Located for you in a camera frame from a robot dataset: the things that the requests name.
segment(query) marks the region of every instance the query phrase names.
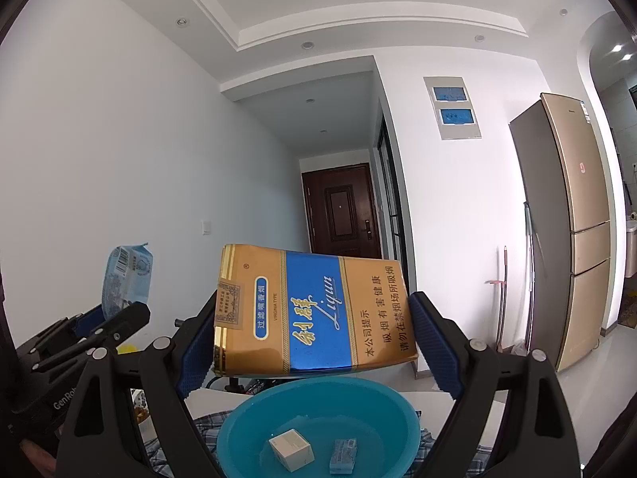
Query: checkered fabric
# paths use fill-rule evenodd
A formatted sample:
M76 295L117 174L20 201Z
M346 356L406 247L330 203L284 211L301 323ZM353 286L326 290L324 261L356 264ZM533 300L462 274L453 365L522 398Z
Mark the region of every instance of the checkered fabric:
M224 421L228 418L230 411L219 411L218 413L211 413L205 417L200 417L195 420L195 426L199 430L201 437L208 446L208 450L215 455L217 452L217 436L219 435L219 429ZM405 473L404 478L412 478L416 469L427 458L429 451L434 445L434 438L426 429L420 431L420 447L416 458L413 460L412 466ZM170 470L170 466L166 461L164 451L159 445L158 439L153 439L146 443L146 453L149 455L150 464L153 471L169 478L174 478L173 473ZM478 446L476 456L471 461L471 465L467 470L467 476L476 476L486 469L488 456L491 453L490 447Z

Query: refrigerator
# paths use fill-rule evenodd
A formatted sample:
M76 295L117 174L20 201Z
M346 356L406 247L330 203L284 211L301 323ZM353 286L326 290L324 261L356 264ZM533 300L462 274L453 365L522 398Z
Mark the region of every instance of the refrigerator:
M530 348L563 370L597 346L610 283L610 212L584 103L541 94L510 124L530 209Z

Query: white box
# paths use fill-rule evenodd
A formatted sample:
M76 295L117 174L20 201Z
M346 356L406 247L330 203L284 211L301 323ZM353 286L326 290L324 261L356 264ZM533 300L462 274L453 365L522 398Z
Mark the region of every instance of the white box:
M270 439L270 446L276 457L289 471L314 462L314 453L308 441L306 441L295 429L290 429L281 435Z

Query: dark brown door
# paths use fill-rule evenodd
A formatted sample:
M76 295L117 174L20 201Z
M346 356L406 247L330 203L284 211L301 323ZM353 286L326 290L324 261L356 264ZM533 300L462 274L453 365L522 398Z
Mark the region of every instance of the dark brown door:
M369 164L303 173L313 253L380 259Z

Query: textured blue pad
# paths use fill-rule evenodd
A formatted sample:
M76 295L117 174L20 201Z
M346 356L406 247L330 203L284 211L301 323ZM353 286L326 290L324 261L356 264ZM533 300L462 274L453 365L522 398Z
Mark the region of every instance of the textured blue pad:
M201 388L210 370L214 345L214 320L215 315L211 314L184 353L182 374L176 386L177 393L182 399L186 399L193 390Z
M457 399L464 391L458 358L416 295L412 294L408 301L416 343L438 387Z
M78 319L75 324L75 335L78 338L88 338L90 332L105 321L104 313L101 307L89 311L81 318Z

